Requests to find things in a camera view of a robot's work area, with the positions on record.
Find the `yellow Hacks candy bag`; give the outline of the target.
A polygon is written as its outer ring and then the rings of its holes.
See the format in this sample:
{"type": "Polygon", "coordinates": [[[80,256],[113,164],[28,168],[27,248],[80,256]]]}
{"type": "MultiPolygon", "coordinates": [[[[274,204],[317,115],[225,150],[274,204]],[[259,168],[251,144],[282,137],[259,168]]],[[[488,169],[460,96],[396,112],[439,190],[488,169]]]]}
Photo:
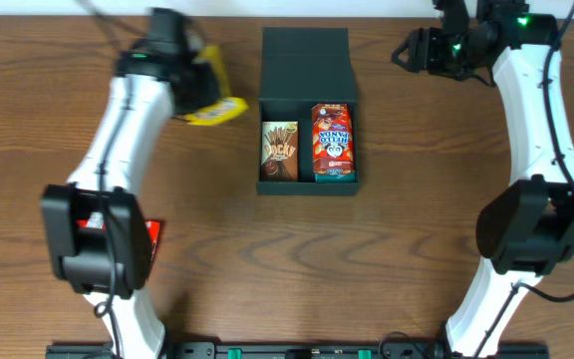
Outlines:
{"type": "Polygon", "coordinates": [[[214,85],[214,89],[206,105],[199,105],[197,110],[181,117],[194,126],[217,126],[240,117],[248,109],[248,104],[232,95],[220,48],[206,45],[195,58],[195,64],[207,66],[210,86],[214,85]]]}

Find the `brown Pocky box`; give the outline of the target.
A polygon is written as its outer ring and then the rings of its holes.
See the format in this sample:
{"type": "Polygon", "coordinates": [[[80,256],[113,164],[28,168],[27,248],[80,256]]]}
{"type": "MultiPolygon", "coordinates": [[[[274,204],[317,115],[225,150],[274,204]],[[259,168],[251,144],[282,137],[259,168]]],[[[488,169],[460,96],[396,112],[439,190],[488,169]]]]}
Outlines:
{"type": "Polygon", "coordinates": [[[298,180],[297,122],[262,123],[260,180],[298,180]]]}

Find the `black gift box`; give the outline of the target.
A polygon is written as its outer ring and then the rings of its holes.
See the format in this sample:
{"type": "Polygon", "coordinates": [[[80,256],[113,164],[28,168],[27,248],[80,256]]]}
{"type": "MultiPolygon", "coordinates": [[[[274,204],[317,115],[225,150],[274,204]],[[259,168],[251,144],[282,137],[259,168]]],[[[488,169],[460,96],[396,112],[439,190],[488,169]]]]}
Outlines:
{"type": "Polygon", "coordinates": [[[263,31],[259,96],[260,143],[257,191],[273,195],[353,195],[360,187],[359,94],[345,28],[276,28],[263,31]],[[356,181],[316,183],[312,109],[347,104],[353,122],[356,181]],[[261,181],[263,122],[298,123],[298,180],[261,181]]]}

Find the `red Hello Panda box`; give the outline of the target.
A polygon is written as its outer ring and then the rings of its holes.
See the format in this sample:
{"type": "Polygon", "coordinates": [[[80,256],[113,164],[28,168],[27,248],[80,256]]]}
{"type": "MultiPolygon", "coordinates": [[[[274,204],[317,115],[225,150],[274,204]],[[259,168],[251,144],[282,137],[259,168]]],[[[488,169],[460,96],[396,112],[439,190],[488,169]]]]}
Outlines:
{"type": "Polygon", "coordinates": [[[355,168],[353,122],[347,104],[318,104],[312,109],[313,172],[355,168]]]}

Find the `teal Chunkies cookie box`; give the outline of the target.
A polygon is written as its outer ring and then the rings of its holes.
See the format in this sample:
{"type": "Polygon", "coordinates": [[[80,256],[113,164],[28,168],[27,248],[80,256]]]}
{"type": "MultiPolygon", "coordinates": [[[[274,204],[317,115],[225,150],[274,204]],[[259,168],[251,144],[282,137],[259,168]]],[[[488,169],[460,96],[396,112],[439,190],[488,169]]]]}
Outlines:
{"type": "Polygon", "coordinates": [[[323,173],[315,173],[316,183],[345,183],[355,181],[356,173],[353,170],[327,169],[323,173]]]}

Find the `red candy bag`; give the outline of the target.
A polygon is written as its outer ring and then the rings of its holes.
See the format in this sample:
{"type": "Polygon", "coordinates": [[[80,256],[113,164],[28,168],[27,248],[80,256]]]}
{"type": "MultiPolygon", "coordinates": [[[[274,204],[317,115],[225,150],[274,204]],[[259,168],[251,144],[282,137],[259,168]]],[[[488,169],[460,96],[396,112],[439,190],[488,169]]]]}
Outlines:
{"type": "MultiPolygon", "coordinates": [[[[76,221],[78,228],[93,228],[93,229],[104,229],[105,225],[102,221],[96,222],[91,217],[87,219],[78,219],[76,221]]],[[[149,269],[153,269],[157,247],[163,230],[164,222],[162,220],[149,219],[145,222],[146,229],[151,241],[151,259],[149,269]]]]}

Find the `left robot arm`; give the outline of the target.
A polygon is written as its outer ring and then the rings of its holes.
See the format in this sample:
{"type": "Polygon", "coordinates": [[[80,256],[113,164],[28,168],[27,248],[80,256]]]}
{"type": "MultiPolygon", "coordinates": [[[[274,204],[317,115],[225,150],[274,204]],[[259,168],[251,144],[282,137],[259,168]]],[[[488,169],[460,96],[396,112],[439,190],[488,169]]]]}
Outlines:
{"type": "Polygon", "coordinates": [[[120,50],[104,116],[88,152],[63,184],[46,186],[41,212],[54,275],[94,306],[112,344],[98,358],[158,358],[165,327],[146,282],[152,242],[138,204],[164,124],[221,98],[200,59],[191,19],[154,8],[145,35],[120,50]]]}

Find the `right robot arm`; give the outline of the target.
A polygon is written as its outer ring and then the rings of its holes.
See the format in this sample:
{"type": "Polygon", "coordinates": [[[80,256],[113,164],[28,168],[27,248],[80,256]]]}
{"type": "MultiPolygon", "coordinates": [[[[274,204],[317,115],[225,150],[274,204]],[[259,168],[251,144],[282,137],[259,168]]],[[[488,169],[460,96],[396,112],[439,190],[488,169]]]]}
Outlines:
{"type": "Polygon", "coordinates": [[[574,144],[561,90],[567,21],[523,1],[435,0],[439,27],[420,28],[392,54],[405,70],[459,82],[486,69],[508,129],[508,188],[478,215],[480,262],[462,303],[424,350],[428,358],[544,358],[545,347],[500,337],[525,296],[574,255],[574,144]]]}

